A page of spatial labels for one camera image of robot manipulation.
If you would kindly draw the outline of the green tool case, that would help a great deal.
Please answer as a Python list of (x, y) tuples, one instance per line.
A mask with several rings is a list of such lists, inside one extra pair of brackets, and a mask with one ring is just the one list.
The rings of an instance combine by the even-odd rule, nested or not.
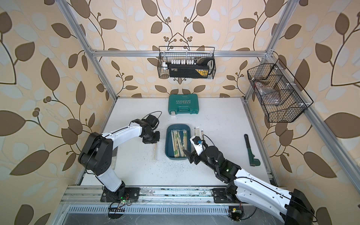
[(171, 94), (168, 101), (169, 114), (198, 114), (199, 101), (196, 94)]

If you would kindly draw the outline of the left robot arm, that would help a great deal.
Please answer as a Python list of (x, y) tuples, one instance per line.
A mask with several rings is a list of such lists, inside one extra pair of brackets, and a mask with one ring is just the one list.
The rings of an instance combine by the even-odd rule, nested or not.
[(122, 199), (125, 195), (125, 183), (111, 168), (113, 151), (135, 137), (142, 138), (144, 144), (157, 143), (160, 139), (160, 132), (156, 131), (158, 125), (158, 117), (148, 114), (145, 118), (135, 119), (129, 125), (111, 132), (91, 133), (81, 150), (78, 162), (103, 184), (108, 195)]

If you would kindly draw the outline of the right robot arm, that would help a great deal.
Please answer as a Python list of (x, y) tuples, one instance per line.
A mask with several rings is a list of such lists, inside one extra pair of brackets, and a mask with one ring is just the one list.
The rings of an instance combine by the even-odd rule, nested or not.
[(214, 171), (217, 179), (227, 184), (224, 196), (228, 201), (249, 203), (286, 225), (312, 225), (316, 222), (315, 211), (301, 191), (289, 191), (264, 182), (225, 159), (217, 147), (184, 153), (190, 163), (203, 162)]

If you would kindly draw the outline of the plastic bag in basket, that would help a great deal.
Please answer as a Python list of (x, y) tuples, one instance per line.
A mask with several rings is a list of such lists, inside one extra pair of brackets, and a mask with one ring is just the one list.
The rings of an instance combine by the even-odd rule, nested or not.
[(280, 92), (276, 89), (269, 88), (265, 86), (265, 82), (260, 80), (255, 80), (254, 83), (256, 89), (258, 90), (261, 100), (265, 105), (279, 105), (281, 102)]

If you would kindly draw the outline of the wrapped chopsticks pair box right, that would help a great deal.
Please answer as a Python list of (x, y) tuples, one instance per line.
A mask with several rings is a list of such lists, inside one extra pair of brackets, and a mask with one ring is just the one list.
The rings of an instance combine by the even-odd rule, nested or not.
[(187, 131), (182, 130), (182, 151), (185, 152), (187, 150)]

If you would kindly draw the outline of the green pipe wrench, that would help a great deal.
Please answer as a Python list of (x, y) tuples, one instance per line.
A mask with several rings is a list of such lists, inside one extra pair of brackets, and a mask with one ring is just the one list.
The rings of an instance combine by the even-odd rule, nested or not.
[(249, 142), (249, 136), (248, 134), (244, 135), (244, 139), (245, 139), (245, 143), (246, 143), (246, 148), (247, 148), (247, 153), (248, 153), (248, 158), (249, 158), (249, 164), (251, 167), (258, 167), (261, 165), (261, 162), (259, 159), (256, 159), (254, 154), (252, 153), (251, 150), (251, 145)]

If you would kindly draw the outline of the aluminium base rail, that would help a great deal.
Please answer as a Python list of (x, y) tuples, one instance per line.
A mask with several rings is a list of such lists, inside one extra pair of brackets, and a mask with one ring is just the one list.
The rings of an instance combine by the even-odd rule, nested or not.
[[(225, 186), (126, 186), (123, 199), (138, 204), (228, 203)], [(105, 204), (116, 199), (102, 186), (68, 186), (61, 204)]]

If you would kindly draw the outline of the wrapped chopsticks pair box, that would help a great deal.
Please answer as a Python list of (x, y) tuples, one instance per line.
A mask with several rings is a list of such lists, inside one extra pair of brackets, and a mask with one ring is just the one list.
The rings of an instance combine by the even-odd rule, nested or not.
[(178, 146), (177, 146), (177, 140), (174, 134), (174, 131), (171, 131), (171, 136), (172, 136), (172, 145), (173, 145), (173, 152), (174, 152), (174, 157), (175, 158), (179, 158), (180, 157), (180, 153), (178, 150)]
[(182, 151), (185, 152), (187, 150), (187, 131), (182, 130)]

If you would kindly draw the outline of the wrapped chopsticks pair box left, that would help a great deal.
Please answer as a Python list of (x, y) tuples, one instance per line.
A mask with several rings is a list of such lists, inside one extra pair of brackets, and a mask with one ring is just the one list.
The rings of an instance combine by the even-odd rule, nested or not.
[(174, 134), (174, 131), (171, 131), (171, 136), (172, 136), (172, 145), (173, 145), (173, 152), (174, 152), (174, 157), (175, 158), (179, 158), (180, 157), (180, 153), (178, 150), (178, 146), (177, 146), (177, 140)]

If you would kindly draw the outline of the black yellow box in basket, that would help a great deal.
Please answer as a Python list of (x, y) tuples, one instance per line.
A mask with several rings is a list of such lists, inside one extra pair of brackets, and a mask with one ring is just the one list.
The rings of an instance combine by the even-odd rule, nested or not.
[(216, 72), (214, 59), (205, 60), (202, 63), (193, 65), (167, 62), (165, 68), (168, 70), (170, 77), (176, 78), (208, 79)]

